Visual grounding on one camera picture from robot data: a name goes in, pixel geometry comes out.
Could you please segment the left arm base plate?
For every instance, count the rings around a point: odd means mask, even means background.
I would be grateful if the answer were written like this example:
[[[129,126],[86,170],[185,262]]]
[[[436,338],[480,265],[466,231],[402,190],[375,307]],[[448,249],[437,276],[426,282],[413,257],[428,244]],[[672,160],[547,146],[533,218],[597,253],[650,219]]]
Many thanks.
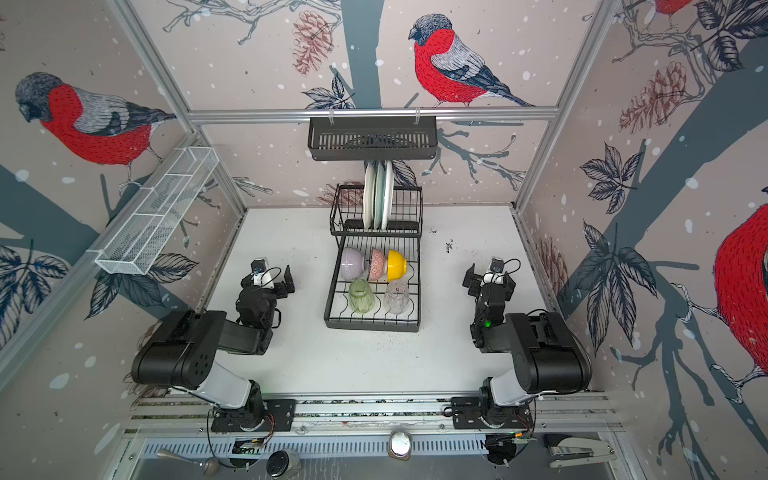
[[[267,399],[239,409],[213,409],[214,433],[288,432],[296,409],[294,399]]]

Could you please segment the clear glass tumbler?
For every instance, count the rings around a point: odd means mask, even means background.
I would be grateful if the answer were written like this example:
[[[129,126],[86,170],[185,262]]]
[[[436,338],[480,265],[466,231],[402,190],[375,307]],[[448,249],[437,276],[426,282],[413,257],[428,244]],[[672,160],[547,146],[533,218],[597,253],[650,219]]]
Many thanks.
[[[389,314],[402,314],[409,305],[408,283],[403,279],[390,282],[384,300]]]

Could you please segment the pink floral pattern bowl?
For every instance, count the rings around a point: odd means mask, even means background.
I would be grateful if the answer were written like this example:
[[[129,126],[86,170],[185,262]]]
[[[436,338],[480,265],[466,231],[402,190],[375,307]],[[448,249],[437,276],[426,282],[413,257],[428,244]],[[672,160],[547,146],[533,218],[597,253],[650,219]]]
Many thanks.
[[[374,248],[371,251],[368,280],[370,282],[378,282],[383,276],[386,275],[387,267],[388,260],[385,253],[379,249]]]

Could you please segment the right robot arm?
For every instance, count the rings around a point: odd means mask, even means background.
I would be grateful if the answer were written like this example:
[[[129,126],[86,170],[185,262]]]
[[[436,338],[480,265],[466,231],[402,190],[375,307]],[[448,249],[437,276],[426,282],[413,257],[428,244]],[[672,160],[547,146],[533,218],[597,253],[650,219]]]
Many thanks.
[[[483,274],[470,267],[462,286],[475,300],[469,326],[475,348],[482,353],[508,353],[513,367],[489,377],[479,390],[479,416],[492,427],[501,426],[542,394],[584,391],[592,367],[584,348],[554,311],[507,313],[516,283],[495,258]]]

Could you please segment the green glass tumbler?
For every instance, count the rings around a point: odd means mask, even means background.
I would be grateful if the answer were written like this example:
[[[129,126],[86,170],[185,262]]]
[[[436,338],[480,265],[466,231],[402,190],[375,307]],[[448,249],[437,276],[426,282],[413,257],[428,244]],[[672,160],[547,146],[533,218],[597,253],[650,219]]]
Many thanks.
[[[375,294],[363,278],[358,278],[350,284],[348,300],[353,312],[359,314],[370,312],[376,304]]]

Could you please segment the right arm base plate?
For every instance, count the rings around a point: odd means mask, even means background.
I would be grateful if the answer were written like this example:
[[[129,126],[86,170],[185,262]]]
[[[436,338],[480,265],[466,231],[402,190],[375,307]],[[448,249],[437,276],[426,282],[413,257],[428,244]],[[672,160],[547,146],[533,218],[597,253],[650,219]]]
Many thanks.
[[[499,407],[478,396],[456,396],[442,415],[452,420],[457,430],[517,429],[533,427],[533,416],[526,406]]]

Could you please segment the yellow ceramic bowl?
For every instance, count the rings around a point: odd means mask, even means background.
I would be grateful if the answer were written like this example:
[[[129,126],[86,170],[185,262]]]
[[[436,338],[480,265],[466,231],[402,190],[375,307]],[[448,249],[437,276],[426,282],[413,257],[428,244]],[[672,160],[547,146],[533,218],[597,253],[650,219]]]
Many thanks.
[[[408,261],[403,254],[390,250],[387,256],[387,281],[393,282],[403,278],[408,272]]]

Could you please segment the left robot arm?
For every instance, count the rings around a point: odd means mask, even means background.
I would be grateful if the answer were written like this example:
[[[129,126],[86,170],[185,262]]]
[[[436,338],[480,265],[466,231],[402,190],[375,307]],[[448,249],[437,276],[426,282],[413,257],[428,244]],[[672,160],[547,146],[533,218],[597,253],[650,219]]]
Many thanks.
[[[251,262],[235,302],[238,318],[220,310],[174,312],[161,320],[131,367],[134,383],[174,388],[213,406],[215,432],[256,431],[274,424],[261,387],[216,360],[219,351],[263,355],[282,323],[280,299],[295,292],[291,270]]]

